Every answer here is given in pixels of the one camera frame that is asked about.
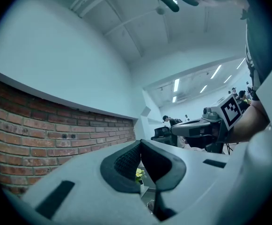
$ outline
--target forearm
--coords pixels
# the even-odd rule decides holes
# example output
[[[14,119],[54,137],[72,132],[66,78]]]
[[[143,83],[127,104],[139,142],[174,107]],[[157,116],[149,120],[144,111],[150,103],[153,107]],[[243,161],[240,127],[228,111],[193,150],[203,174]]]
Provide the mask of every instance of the forearm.
[[[249,141],[254,134],[264,130],[268,124],[269,119],[262,106],[253,101],[242,118],[235,124],[228,136],[227,142],[238,143]]]

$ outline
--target green plant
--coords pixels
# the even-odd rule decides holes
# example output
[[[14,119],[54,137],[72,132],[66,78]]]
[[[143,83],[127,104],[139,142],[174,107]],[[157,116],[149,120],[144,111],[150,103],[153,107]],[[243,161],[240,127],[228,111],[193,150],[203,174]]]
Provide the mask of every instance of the green plant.
[[[139,182],[142,178],[146,178],[145,171],[137,168],[135,181]]]

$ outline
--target ceiling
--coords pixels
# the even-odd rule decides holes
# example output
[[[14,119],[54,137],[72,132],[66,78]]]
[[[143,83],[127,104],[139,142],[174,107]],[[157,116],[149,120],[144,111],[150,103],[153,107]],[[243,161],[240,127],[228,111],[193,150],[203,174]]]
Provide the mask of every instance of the ceiling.
[[[173,92],[175,80],[172,80],[170,82],[166,82],[162,85],[149,89],[148,93],[158,107],[171,105],[174,96],[176,96],[176,103],[181,103],[190,98],[193,99],[194,97],[200,95],[203,96],[212,93],[215,90],[227,86],[229,82],[233,79],[233,77],[237,76],[240,73],[241,69],[247,68],[246,66],[240,66],[239,69],[236,69],[242,62],[242,60],[243,58],[222,63],[221,68],[213,79],[211,79],[211,77],[216,71],[219,64],[180,77],[177,92]],[[230,75],[232,76],[229,81],[224,83]],[[207,85],[207,87],[202,93],[200,93],[205,85]]]
[[[233,5],[192,7],[179,2],[173,13],[159,0],[66,0],[69,8],[90,23],[131,64],[152,48],[189,34],[237,33],[244,23]]]

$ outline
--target brick wall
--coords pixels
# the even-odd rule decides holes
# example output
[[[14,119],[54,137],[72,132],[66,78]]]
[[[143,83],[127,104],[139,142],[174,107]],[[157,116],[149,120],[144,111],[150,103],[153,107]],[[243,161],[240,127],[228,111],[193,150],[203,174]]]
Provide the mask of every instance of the brick wall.
[[[134,139],[132,120],[80,112],[0,82],[0,183],[14,194],[74,156]]]

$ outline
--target fluorescent light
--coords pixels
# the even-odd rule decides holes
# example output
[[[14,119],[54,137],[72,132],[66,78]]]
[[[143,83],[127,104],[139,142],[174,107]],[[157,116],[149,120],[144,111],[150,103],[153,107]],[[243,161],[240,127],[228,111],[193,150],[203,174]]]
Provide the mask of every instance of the fluorescent light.
[[[224,82],[224,83],[226,83],[226,82],[228,81],[228,79],[230,79],[230,77],[231,77],[231,76],[229,76],[229,77],[227,78],[227,80],[225,80],[225,82]]]
[[[237,67],[237,69],[242,65],[242,63],[244,62],[246,58],[243,59],[243,61],[240,63],[240,65]]]
[[[176,92],[178,90],[178,85],[179,85],[179,79],[176,79],[174,82],[174,92]]]
[[[219,69],[221,68],[222,65],[219,65],[216,69],[216,71],[214,72],[213,76],[211,77],[211,79],[213,79],[216,75],[216,73],[218,73]]]
[[[203,87],[203,89],[200,91],[200,93],[202,93],[202,92],[203,92],[203,90],[204,90],[204,89],[206,89],[206,87],[207,87],[207,85]]]

